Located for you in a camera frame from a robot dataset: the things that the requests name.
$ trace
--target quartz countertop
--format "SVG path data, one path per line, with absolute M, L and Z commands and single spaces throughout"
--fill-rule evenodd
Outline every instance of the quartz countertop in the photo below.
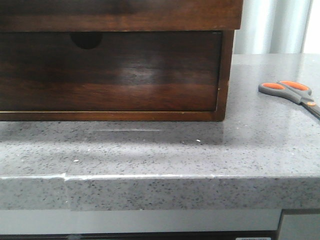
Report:
M 223 122 L 0 122 L 0 210 L 320 208 L 320 55 L 234 55 Z

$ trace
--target wooden box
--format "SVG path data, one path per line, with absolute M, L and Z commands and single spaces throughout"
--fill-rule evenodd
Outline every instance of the wooden box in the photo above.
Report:
M 0 120 L 222 121 L 242 0 L 0 0 Z

